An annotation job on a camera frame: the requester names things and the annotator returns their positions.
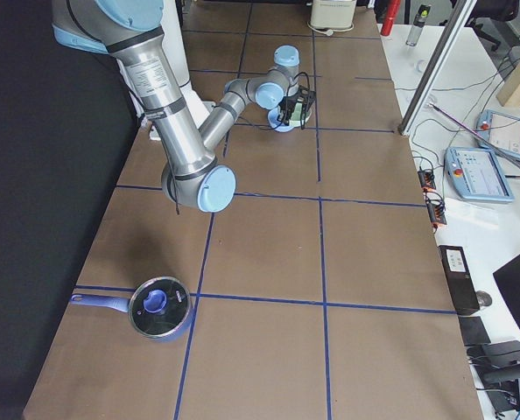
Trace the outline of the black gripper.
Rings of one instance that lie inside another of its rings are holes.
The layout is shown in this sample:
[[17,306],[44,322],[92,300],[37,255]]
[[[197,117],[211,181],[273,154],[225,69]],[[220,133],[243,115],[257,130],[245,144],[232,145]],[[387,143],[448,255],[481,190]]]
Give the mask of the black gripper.
[[298,103],[297,96],[285,96],[283,100],[280,102],[280,112],[278,113],[277,121],[278,124],[286,124],[291,125],[292,114],[295,111],[295,108]]

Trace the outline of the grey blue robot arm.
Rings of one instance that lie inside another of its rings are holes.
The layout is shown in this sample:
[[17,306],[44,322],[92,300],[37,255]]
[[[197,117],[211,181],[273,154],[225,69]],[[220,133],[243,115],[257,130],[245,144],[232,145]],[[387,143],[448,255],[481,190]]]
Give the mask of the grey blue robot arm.
[[196,123],[183,95],[186,72],[175,72],[169,53],[182,55],[178,13],[164,1],[54,1],[54,37],[63,46],[119,60],[148,121],[156,128],[167,163],[162,189],[177,205],[220,212],[233,199],[233,171],[214,150],[245,108],[272,110],[299,90],[299,51],[282,45],[267,74],[236,79],[204,122]]

